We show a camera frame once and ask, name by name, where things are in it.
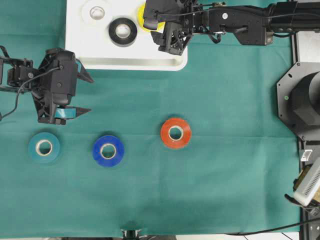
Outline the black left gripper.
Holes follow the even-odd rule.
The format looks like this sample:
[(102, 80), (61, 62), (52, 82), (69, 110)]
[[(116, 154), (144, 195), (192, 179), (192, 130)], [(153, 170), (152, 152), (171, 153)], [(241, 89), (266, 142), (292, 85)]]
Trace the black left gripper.
[(48, 49), (38, 70), (45, 75), (38, 79), (31, 94), (39, 123), (65, 125), (67, 120), (91, 111), (90, 108), (69, 106), (76, 94), (77, 80), (94, 83), (73, 52), (62, 48)]

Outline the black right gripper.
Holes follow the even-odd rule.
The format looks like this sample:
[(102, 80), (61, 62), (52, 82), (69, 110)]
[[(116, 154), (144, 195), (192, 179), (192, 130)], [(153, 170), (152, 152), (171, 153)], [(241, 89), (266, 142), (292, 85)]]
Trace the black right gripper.
[[(213, 38), (205, 25), (208, 18), (206, 5), (197, 0), (147, 0), (143, 27), (151, 30), (159, 51), (181, 56), (193, 35)], [(165, 26), (157, 31), (161, 22), (165, 22)]]

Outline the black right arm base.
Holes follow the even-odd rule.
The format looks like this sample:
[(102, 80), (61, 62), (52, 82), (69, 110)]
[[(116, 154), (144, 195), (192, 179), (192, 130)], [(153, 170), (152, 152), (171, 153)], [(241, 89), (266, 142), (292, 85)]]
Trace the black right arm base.
[(297, 62), (277, 82), (280, 120), (302, 141), (320, 140), (320, 64)]

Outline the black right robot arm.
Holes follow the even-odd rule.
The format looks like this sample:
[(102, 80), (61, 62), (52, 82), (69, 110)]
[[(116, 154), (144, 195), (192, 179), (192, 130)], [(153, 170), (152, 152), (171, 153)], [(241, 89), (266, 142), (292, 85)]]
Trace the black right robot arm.
[(222, 35), (232, 33), (242, 45), (267, 46), (274, 37), (318, 33), (320, 3), (286, 1), (262, 8), (196, 0), (148, 0), (143, 19), (159, 51), (180, 56), (195, 35), (206, 35), (218, 44)]

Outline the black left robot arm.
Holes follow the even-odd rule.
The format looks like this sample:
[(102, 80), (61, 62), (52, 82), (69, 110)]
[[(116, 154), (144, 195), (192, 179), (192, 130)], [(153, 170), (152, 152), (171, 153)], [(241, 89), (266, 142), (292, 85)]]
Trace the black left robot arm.
[(67, 120), (91, 111), (70, 106), (77, 81), (94, 82), (74, 52), (59, 47), (47, 49), (39, 67), (34, 68), (32, 60), (11, 58), (4, 46), (0, 49), (3, 53), (0, 65), (11, 66), (7, 71), (7, 85), (2, 85), (0, 90), (17, 96), (30, 92), (39, 123), (65, 125)]

